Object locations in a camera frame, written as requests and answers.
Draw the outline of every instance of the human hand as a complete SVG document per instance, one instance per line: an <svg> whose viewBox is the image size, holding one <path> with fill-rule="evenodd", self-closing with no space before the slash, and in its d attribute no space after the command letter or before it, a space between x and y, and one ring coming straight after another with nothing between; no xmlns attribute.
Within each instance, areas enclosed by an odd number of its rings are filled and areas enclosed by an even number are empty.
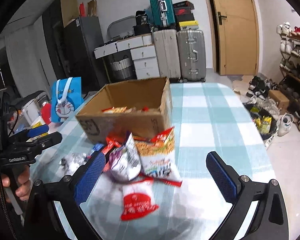
<svg viewBox="0 0 300 240"><path fill-rule="evenodd" d="M2 184L4 187L10 186L10 179L7 175L2 174ZM31 182L29 180L30 178L30 169L29 166L25 166L25 170L19 175L18 182L21 184L21 186L16 190L16 196L20 198L21 201L25 201L29 199L30 195L30 186ZM10 199L6 196L7 202L10 203Z"/></svg>

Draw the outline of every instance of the blue and white tablecloth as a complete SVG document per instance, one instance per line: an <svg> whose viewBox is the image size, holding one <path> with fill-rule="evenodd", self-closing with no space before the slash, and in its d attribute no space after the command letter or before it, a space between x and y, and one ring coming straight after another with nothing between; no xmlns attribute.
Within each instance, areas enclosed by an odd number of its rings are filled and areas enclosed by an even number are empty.
<svg viewBox="0 0 300 240"><path fill-rule="evenodd" d="M230 88L217 83L172 84L171 93L176 164L182 186L155 182L154 197L160 208L127 222L120 220L121 186L102 174L88 201L80 206L103 239L209 239L231 208L206 168L210 151L216 151L239 175L266 183L275 178L263 141ZM30 168L32 181L60 180L57 170L61 158L73 152L88 153L93 146L75 117L58 130L63 136L61 144L37 157ZM60 204L55 204L68 237L76 239ZM256 205L251 205L236 239L244 236Z"/></svg>

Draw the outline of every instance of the green suitcase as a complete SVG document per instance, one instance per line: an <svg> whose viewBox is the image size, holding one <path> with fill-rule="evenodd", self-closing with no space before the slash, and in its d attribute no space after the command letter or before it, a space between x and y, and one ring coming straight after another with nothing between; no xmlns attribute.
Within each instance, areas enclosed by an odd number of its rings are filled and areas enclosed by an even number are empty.
<svg viewBox="0 0 300 240"><path fill-rule="evenodd" d="M176 23L172 0L150 0L155 25L168 27Z"/></svg>

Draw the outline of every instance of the metal bolt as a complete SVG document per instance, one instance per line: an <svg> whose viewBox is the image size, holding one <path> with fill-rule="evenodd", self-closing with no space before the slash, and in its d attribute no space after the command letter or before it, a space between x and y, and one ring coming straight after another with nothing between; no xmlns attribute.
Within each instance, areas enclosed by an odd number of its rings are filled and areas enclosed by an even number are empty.
<svg viewBox="0 0 300 240"><path fill-rule="evenodd" d="M247 176L247 175L242 175L241 176L241 179L242 179L242 181L244 181L244 182L248 182L250 179L249 179L249 177Z"/></svg>
<svg viewBox="0 0 300 240"><path fill-rule="evenodd" d="M67 181L71 180L71 175L66 175L62 179L64 182L67 182Z"/></svg>
<svg viewBox="0 0 300 240"><path fill-rule="evenodd" d="M277 186L279 184L278 181L276 181L275 179L271 179L271 183L274 186Z"/></svg>
<svg viewBox="0 0 300 240"><path fill-rule="evenodd" d="M34 182L34 185L35 186L39 186L41 184L41 180L37 179L35 182Z"/></svg>

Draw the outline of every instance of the white desk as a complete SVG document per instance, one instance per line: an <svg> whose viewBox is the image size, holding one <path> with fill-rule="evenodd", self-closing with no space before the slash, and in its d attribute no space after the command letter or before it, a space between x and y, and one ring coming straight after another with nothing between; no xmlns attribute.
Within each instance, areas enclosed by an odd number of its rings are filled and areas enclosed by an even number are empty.
<svg viewBox="0 0 300 240"><path fill-rule="evenodd" d="M130 49L138 79L160 77L157 55L151 34L134 36L96 48L94 55L97 59L127 49Z"/></svg>

